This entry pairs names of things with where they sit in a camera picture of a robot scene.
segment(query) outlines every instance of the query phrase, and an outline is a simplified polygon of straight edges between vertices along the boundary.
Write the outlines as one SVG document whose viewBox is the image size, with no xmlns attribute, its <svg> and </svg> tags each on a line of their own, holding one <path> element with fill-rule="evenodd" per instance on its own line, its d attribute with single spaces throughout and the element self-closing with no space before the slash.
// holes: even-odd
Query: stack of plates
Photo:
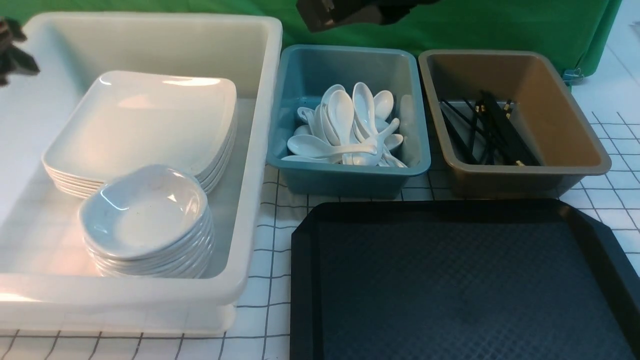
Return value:
<svg viewBox="0 0 640 360">
<path fill-rule="evenodd" d="M 103 276 L 197 278 L 213 253 L 206 194 L 194 177 L 163 165 L 105 184 L 79 218 Z"/>
<path fill-rule="evenodd" d="M 236 86 L 227 79 L 113 71 L 83 97 L 42 157 L 61 191 L 87 198 L 151 164 L 220 181 L 236 139 Z"/>
</svg>

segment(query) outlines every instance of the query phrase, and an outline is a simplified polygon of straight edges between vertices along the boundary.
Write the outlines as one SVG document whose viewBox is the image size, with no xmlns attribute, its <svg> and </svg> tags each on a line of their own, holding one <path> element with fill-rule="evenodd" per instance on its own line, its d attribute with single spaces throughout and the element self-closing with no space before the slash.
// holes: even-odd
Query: gray plastic bin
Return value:
<svg viewBox="0 0 640 360">
<path fill-rule="evenodd" d="M 300 106 L 315 109 L 324 92 L 334 84 L 349 94 L 357 82 L 376 94 L 390 90 L 396 105 L 393 117 L 400 118 L 402 134 L 400 160 L 408 168 L 359 167 L 283 161 L 287 140 L 300 123 Z M 391 49 L 369 49 L 323 45 L 294 45 L 280 60 L 276 84 L 267 162 L 294 193 L 314 195 L 395 198 L 407 180 L 427 171 L 431 165 L 422 89 L 416 59 L 409 53 Z"/>
<path fill-rule="evenodd" d="M 611 168 L 611 159 L 582 110 L 542 55 L 434 50 L 422 53 L 419 63 L 442 154 L 453 170 L 456 195 L 555 197 L 584 176 L 602 175 Z M 470 113 L 463 99 L 475 101 L 480 90 L 492 92 L 498 100 L 516 102 L 511 121 L 542 166 L 469 165 L 457 157 L 439 100 Z"/>
</svg>

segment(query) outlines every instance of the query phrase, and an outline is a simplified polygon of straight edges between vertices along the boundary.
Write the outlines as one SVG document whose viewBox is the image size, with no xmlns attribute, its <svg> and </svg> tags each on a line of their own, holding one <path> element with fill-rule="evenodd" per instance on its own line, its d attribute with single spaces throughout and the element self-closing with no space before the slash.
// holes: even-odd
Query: plastic bin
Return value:
<svg viewBox="0 0 640 360">
<path fill-rule="evenodd" d="M 376 94 L 389 90 L 395 97 L 393 117 L 400 118 L 404 144 L 399 159 L 408 168 L 359 167 L 341 164 L 283 161 L 287 140 L 296 126 L 300 106 L 315 109 L 324 92 L 341 84 L 351 93 L 364 82 Z M 429 140 L 418 65 L 404 51 L 295 45 L 280 59 L 271 115 L 267 162 L 280 169 L 289 190 L 314 195 L 395 198 L 407 180 L 425 173 L 431 165 Z"/>
<path fill-rule="evenodd" d="M 460 197 L 557 197 L 584 176 L 602 175 L 611 159 L 575 99 L 542 55 L 519 51 L 434 50 L 419 56 L 442 154 Z M 480 90 L 516 102 L 514 127 L 542 166 L 469 165 L 456 155 L 439 101 L 471 113 L 464 99 Z"/>
<path fill-rule="evenodd" d="M 45 13 L 20 46 L 42 72 L 0 88 L 0 329 L 219 334 L 247 282 L 282 25 L 212 14 Z M 202 279 L 100 277 L 77 223 L 80 200 L 40 163 L 91 83 L 111 70 L 227 78 L 237 137 L 209 196 L 216 245 Z M 144 105 L 144 97 L 138 99 Z"/>
</svg>

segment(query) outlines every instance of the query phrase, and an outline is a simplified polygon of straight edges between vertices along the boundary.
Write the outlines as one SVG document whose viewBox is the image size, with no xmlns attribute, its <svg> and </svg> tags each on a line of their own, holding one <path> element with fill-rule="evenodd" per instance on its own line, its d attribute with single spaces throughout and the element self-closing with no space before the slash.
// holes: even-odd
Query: black object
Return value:
<svg viewBox="0 0 640 360">
<path fill-rule="evenodd" d="M 500 109 L 493 94 L 486 91 L 481 91 L 483 104 L 486 106 L 486 112 L 492 119 L 492 123 L 497 126 L 497 133 L 505 141 L 508 156 L 515 161 L 521 161 L 524 165 L 528 166 L 540 166 L 536 157 L 522 140 L 518 131 L 513 127 L 509 119 L 506 117 L 506 112 Z"/>
<path fill-rule="evenodd" d="M 326 203 L 292 235 L 291 360 L 640 359 L 640 280 L 558 200 Z"/>
<path fill-rule="evenodd" d="M 480 93 L 482 99 L 476 102 L 476 106 L 472 106 L 468 100 L 464 99 L 467 106 L 473 112 L 471 119 L 468 119 L 448 101 L 444 99 L 441 100 L 470 128 L 467 145 L 459 140 L 460 134 L 458 134 L 456 128 L 451 124 L 451 121 L 444 119 L 447 132 L 452 142 L 455 143 L 458 150 L 462 153 L 464 160 L 472 165 L 494 165 L 495 151 L 498 150 L 505 165 L 540 166 L 540 162 L 509 121 L 511 112 L 513 111 L 511 108 L 511 100 L 507 101 L 507 105 L 503 110 L 498 105 L 493 94 L 486 91 L 480 91 Z M 473 155 L 476 133 L 481 135 L 486 142 L 480 160 L 476 160 L 473 156 L 471 156 L 471 158 L 468 156 L 469 153 Z"/>
<path fill-rule="evenodd" d="M 460 137 L 460 134 L 458 134 L 458 132 L 456 131 L 456 128 L 453 126 L 453 124 L 451 124 L 451 121 L 449 121 L 449 118 L 444 112 L 442 113 L 442 118 L 444 119 L 445 126 L 447 126 L 447 131 L 449 132 L 449 136 L 451 136 L 451 141 L 453 141 L 458 147 L 458 149 L 460 150 L 460 152 L 462 152 L 462 156 L 464 156 L 465 161 L 468 164 L 477 165 L 478 162 L 472 152 L 473 148 L 468 148 L 467 145 L 465 145 L 465 141 L 462 140 L 462 137 Z"/>
<path fill-rule="evenodd" d="M 298 0 L 296 7 L 311 32 L 356 23 L 394 24 L 416 5 L 438 0 Z"/>
<path fill-rule="evenodd" d="M 0 17 L 0 86 L 8 84 L 7 75 L 35 75 L 40 72 L 31 55 L 14 46 L 14 42 L 23 42 L 27 36 L 20 24 L 13 19 Z"/>
</svg>

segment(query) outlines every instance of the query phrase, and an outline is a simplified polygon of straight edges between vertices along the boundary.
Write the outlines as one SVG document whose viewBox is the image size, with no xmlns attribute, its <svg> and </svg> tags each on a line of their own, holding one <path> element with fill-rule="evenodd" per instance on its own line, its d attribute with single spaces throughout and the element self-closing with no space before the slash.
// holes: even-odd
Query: teal plastic bin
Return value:
<svg viewBox="0 0 640 360">
<path fill-rule="evenodd" d="M 341 84 L 350 94 L 357 82 L 373 94 L 389 90 L 395 106 L 391 118 L 400 118 L 404 136 L 397 156 L 408 168 L 359 167 L 283 161 L 289 155 L 287 140 L 301 125 L 298 107 L 315 109 L 324 92 Z M 431 166 L 429 136 L 416 59 L 393 49 L 294 45 L 280 59 L 273 99 L 267 162 L 280 169 L 289 190 L 313 195 L 394 199 L 412 176 Z"/>
</svg>

